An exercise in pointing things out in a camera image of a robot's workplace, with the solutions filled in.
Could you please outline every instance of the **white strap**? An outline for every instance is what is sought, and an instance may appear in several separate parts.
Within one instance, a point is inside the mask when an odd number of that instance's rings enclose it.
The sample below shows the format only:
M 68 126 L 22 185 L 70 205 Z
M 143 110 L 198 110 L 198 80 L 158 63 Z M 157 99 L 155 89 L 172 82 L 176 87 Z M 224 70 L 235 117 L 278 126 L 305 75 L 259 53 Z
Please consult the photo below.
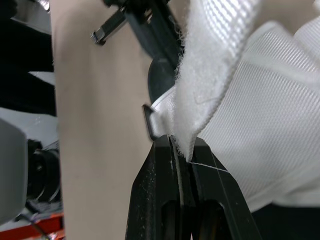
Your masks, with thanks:
M 295 74 L 281 71 L 279 65 L 286 70 L 294 69 Z M 249 38 L 221 105 L 198 135 L 237 180 L 251 210 L 319 176 L 319 71 L 319 60 L 309 55 L 301 42 L 279 24 L 262 26 Z M 173 87 L 152 105 L 155 110 L 152 124 L 157 126 L 154 133 L 158 136 L 175 133 L 174 97 Z M 181 118 L 176 119 L 181 124 L 185 122 L 183 113 L 187 113 L 189 121 L 194 118 L 188 115 L 195 113 L 208 117 L 205 110 L 194 112 L 188 105 L 179 106 Z M 195 119 L 194 125 L 203 124 L 205 117 L 201 117 L 200 122 Z M 188 136 L 200 129 L 188 127 L 188 124 L 181 127 Z
M 190 1 L 171 115 L 178 149 L 187 161 L 225 96 L 259 6 L 260 0 Z

